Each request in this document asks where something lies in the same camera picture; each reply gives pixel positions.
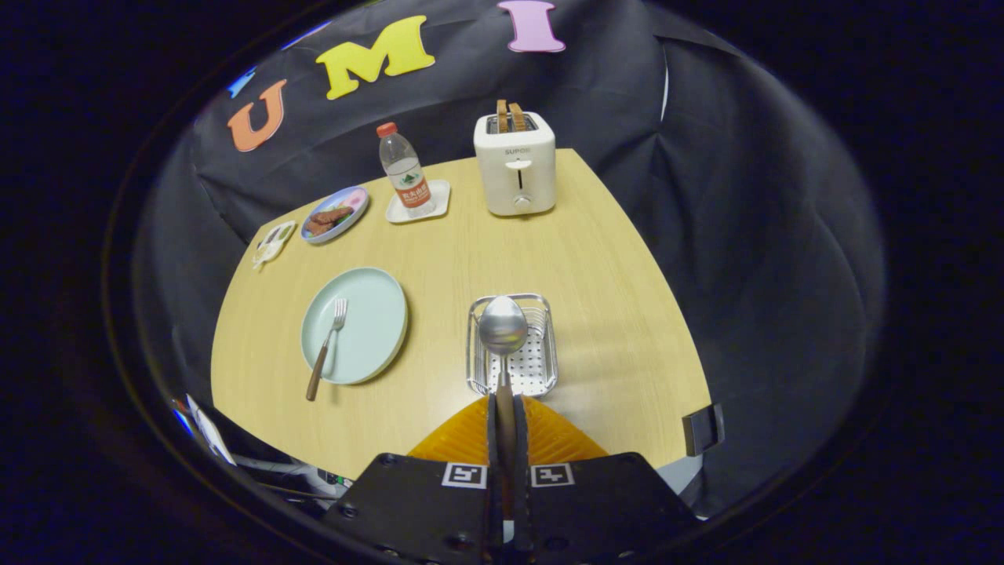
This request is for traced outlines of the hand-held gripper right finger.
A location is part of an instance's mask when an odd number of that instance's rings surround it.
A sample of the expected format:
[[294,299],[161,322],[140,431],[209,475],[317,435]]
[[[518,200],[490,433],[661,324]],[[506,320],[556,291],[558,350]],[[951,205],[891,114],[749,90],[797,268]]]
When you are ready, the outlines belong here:
[[514,399],[514,561],[635,564],[700,528],[638,453],[610,453],[541,401]]

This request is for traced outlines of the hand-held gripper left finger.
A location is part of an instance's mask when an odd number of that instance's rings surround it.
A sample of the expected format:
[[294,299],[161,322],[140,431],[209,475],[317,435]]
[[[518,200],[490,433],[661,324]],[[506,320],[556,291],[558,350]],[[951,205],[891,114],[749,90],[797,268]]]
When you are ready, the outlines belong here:
[[413,564],[491,564],[503,544],[494,426],[484,396],[427,434],[409,453],[380,453],[323,525]]

